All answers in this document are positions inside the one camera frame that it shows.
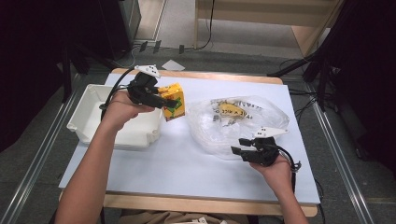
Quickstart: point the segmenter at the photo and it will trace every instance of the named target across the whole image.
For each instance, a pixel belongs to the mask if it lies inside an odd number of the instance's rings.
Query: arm
[[[265,181],[279,199],[286,224],[308,223],[291,187],[291,170],[288,160],[278,156],[275,163],[269,167],[264,167],[257,163],[251,163],[250,166],[264,176]]]
[[[119,91],[113,96],[87,152],[64,189],[56,223],[96,223],[106,194],[117,132],[138,113],[153,110],[146,105],[132,105],[125,91]]]

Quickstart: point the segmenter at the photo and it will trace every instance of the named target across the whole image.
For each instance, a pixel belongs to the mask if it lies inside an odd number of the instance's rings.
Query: clear plastic bag
[[[289,125],[289,117],[260,96],[190,103],[186,115],[193,138],[224,160],[240,160],[231,151],[231,146],[239,146],[239,138],[252,139],[261,127],[287,129]]]

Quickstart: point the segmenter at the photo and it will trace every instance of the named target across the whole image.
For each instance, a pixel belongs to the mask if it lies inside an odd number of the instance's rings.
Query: white plastic bin
[[[67,124],[79,140],[89,144],[100,123],[102,110],[99,105],[106,101],[112,86],[88,85],[84,91],[72,118]],[[158,139],[163,119],[161,109],[155,108],[149,113],[141,113],[135,119],[125,123],[116,137],[115,145],[124,147],[148,147]]]

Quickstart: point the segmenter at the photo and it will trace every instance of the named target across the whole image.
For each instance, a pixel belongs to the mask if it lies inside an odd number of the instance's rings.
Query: white paper
[[[185,69],[185,67],[173,60],[169,60],[167,63],[165,63],[163,68],[171,71],[183,71]]]

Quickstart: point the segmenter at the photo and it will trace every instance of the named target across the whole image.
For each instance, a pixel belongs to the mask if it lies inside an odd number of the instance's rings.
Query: white sheet
[[[106,85],[114,84],[119,77],[118,74],[110,74]],[[121,84],[127,84],[133,78],[134,76],[126,76]],[[290,117],[290,133],[279,136],[276,143],[303,165],[297,173],[297,200],[300,203],[319,203],[317,187],[286,85],[162,77],[157,86],[175,82],[182,86],[186,102],[260,95],[283,110]],[[78,144],[59,185],[60,188],[65,188],[86,149],[87,145],[81,142]],[[145,150],[115,149],[107,190],[162,196],[277,202],[276,196],[263,177],[247,162],[242,159],[222,160],[202,149],[192,139],[185,117],[169,122],[163,120],[159,139]]]

